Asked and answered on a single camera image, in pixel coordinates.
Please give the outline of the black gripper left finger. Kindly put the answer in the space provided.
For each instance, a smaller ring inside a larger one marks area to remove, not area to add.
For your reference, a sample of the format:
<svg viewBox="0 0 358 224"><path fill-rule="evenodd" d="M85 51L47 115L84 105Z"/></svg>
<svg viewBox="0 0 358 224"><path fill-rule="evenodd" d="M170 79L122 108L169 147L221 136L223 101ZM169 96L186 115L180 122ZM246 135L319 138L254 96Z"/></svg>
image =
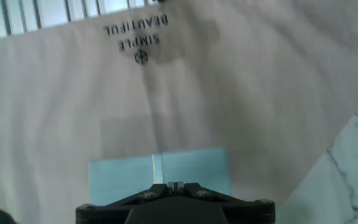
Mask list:
<svg viewBox="0 0 358 224"><path fill-rule="evenodd" d="M149 189L118 200L108 205L97 206L90 203L75 209L75 223L124 223L129 212L139 205L176 194L176 183L153 184Z"/></svg>

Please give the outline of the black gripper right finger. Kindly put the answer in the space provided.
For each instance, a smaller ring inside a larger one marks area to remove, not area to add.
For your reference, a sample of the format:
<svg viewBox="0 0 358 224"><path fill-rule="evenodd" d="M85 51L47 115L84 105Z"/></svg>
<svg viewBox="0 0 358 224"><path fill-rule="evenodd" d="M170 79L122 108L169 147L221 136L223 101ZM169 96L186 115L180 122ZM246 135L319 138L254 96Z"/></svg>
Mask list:
<svg viewBox="0 0 358 224"><path fill-rule="evenodd" d="M176 194L217 205L229 223L275 223L275 203L269 199L247 202L200 186L199 183L176 183Z"/></svg>

